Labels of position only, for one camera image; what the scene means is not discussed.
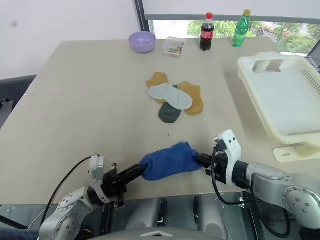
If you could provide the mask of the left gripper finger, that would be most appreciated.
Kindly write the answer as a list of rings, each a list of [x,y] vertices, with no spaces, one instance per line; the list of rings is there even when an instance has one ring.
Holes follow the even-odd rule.
[[[130,182],[134,181],[135,179],[139,178],[145,171],[146,171],[146,168],[132,168],[132,169],[123,171],[122,172],[123,185],[125,186]]]
[[[147,164],[135,164],[118,174],[120,179],[136,179],[144,174]]]

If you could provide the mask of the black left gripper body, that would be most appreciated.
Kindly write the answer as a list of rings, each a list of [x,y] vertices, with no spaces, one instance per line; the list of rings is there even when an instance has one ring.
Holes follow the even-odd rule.
[[[110,171],[103,175],[102,191],[104,195],[115,202],[116,208],[122,208],[125,205],[124,194],[127,192],[126,185],[121,181],[117,171],[117,164],[111,164]]]

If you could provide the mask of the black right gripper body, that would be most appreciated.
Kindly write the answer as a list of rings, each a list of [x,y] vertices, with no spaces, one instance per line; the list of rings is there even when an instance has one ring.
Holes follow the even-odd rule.
[[[226,184],[226,171],[228,166],[228,156],[226,153],[218,153],[214,160],[215,180]]]

